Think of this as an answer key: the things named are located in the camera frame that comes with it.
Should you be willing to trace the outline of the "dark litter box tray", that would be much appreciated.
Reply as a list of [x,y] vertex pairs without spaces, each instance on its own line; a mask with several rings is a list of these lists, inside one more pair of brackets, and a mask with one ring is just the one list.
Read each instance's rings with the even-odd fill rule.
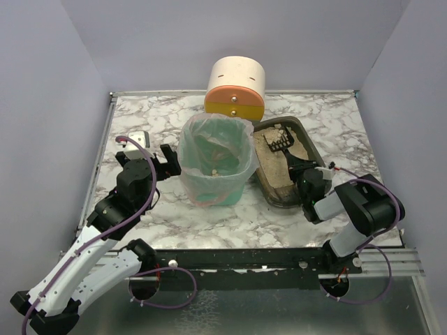
[[280,151],[270,151],[265,141],[276,136],[281,126],[286,127],[294,138],[295,143],[289,149],[291,154],[301,159],[316,161],[321,167],[324,167],[325,163],[298,118],[277,117],[255,125],[253,137],[260,163],[256,177],[263,195],[272,206],[291,208],[300,205],[298,187],[290,180],[286,157]]

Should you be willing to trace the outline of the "black slotted litter scoop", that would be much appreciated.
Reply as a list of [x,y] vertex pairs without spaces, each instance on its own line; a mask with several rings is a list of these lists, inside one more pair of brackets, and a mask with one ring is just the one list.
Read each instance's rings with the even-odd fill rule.
[[271,152],[281,151],[286,157],[287,163],[293,164],[294,157],[288,149],[294,145],[295,140],[287,127],[276,128],[271,133],[265,133],[263,137]]

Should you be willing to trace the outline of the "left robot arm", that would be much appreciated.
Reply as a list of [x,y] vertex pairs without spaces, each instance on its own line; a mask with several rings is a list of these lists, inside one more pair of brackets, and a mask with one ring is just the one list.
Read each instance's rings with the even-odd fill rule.
[[156,269],[156,252],[142,239],[130,241],[100,269],[93,268],[153,209],[160,194],[157,183],[180,175],[176,152],[167,144],[161,151],[164,163],[140,144],[135,158],[127,151],[116,154],[122,166],[116,186],[96,204],[73,245],[39,284],[11,297],[11,305],[24,317],[23,334],[29,327],[37,334],[68,334],[109,289],[141,269]]

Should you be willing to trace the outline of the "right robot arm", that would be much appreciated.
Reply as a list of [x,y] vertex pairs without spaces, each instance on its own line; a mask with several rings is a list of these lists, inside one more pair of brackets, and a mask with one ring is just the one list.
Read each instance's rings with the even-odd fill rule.
[[328,269],[359,253],[405,217],[400,200],[371,174],[359,176],[333,162],[320,167],[288,151],[284,155],[309,222],[322,223],[343,213],[349,218],[343,230],[323,245],[323,264]]

